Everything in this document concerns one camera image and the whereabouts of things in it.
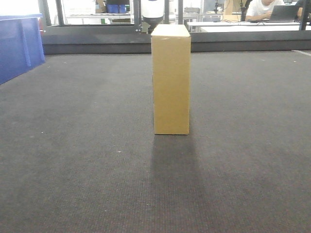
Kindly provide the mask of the white black robot base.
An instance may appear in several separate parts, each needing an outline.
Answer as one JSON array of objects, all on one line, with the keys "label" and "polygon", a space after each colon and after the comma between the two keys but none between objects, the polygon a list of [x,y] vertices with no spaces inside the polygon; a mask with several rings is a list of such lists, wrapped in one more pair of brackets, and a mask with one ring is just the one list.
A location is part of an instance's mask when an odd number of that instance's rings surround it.
[{"label": "white black robot base", "polygon": [[143,21],[149,25],[148,34],[151,34],[155,27],[163,21],[164,1],[163,0],[142,0],[141,15]]}]

